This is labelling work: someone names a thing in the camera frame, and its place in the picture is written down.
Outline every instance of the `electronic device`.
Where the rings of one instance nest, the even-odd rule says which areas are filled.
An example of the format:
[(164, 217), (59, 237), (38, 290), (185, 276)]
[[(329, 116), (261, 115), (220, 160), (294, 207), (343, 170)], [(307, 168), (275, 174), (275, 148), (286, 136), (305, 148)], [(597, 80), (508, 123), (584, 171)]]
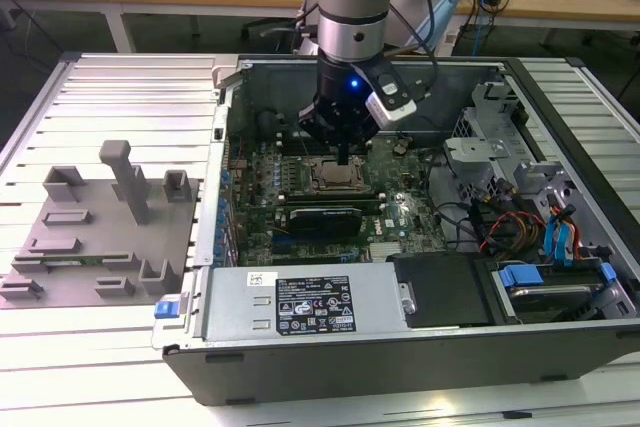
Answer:
[(317, 68), (216, 59), (193, 270), (153, 332), (198, 402), (558, 381), (640, 350), (640, 225), (547, 98), (591, 95), (578, 67), (443, 59), (345, 164), (296, 123)]

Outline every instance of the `blue latch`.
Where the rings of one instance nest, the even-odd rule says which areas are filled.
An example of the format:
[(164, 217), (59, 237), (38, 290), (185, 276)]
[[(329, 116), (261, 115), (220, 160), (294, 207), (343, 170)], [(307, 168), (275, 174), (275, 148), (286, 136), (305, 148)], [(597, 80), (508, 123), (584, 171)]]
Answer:
[(153, 316), (156, 319), (177, 319), (180, 317), (180, 301), (160, 300), (156, 302), (156, 308)]
[(498, 273), (505, 287), (544, 284), (535, 264), (511, 264)]
[(618, 277), (618, 274), (616, 274), (615, 269), (609, 262), (603, 262), (600, 264), (600, 270), (608, 283), (613, 282)]

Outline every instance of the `blue tab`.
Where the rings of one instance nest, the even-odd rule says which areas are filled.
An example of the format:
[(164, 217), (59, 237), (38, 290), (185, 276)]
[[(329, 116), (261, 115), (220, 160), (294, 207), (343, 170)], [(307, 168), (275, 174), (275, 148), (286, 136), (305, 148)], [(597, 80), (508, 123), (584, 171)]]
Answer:
[(177, 319), (180, 317), (180, 301), (161, 300), (156, 302), (153, 316), (156, 319)]
[(560, 233), (558, 234), (558, 240), (556, 241), (556, 260), (561, 260), (564, 265), (570, 265), (571, 261), (567, 259), (567, 240), (571, 229), (568, 224), (563, 223), (560, 226)]
[(544, 234), (544, 253), (547, 255), (551, 255), (553, 253), (553, 232), (555, 232), (556, 230), (555, 221), (555, 215), (549, 217), (549, 222), (547, 222), (547, 230)]
[(511, 287), (516, 283), (516, 280), (513, 278), (513, 275), (508, 268), (502, 269), (498, 274), (500, 275), (500, 280), (502, 280), (502, 285), (505, 287)]
[(609, 262), (603, 262), (600, 264), (600, 270), (602, 271), (602, 275), (607, 280), (607, 282), (611, 283), (618, 278), (618, 274), (616, 274), (615, 269)]
[(538, 267), (534, 264), (507, 265), (499, 274), (505, 287), (544, 284), (544, 280), (542, 280), (542, 276), (538, 272)]

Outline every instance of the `sticker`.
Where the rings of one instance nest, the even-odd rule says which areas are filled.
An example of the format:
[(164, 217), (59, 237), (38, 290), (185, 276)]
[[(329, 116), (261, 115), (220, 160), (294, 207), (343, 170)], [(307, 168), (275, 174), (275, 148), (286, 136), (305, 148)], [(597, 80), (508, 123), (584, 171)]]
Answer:
[(248, 272), (248, 287), (273, 287), (278, 278), (277, 272)]
[(275, 279), (280, 335), (355, 332), (348, 276)]

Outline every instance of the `black plastic cover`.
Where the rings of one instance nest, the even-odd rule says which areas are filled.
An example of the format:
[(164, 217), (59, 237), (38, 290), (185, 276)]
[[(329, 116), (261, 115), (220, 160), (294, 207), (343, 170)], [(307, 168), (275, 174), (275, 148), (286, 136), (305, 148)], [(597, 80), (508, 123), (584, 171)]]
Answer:
[(461, 252), (428, 252), (393, 257), (399, 283), (410, 284), (416, 313), (407, 315), (411, 328), (479, 327), (507, 321), (482, 256)]

